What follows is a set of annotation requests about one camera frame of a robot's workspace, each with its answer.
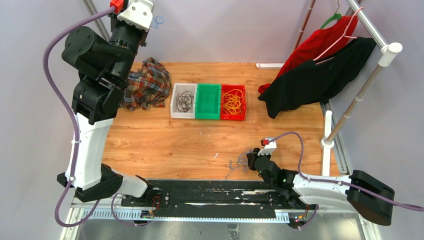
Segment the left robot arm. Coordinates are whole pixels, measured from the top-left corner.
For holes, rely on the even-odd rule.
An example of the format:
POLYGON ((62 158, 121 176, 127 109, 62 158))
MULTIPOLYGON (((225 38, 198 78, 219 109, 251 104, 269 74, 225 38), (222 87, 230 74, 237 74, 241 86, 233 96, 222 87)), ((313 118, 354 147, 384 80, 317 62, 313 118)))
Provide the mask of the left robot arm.
POLYGON ((57 176, 63 186, 75 188, 82 202, 109 198, 115 194, 132 196, 140 206, 153 201, 152 186, 140 176, 115 171, 102 162, 106 138, 129 86, 128 76, 148 31, 119 20, 111 23, 112 36, 104 40, 87 26, 74 29, 66 37, 62 59, 77 69, 71 111, 79 128, 75 164, 57 176))

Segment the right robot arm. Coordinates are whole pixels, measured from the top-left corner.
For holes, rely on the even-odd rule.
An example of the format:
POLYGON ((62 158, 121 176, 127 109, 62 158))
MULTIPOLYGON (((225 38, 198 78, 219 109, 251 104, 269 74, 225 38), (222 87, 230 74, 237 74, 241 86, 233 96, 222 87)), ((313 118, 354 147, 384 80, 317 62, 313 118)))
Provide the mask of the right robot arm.
POLYGON ((318 176, 280 168, 270 155, 246 154, 248 167, 294 209, 307 205, 356 211, 364 219, 381 226, 392 223, 395 191, 362 170, 351 175, 318 176))

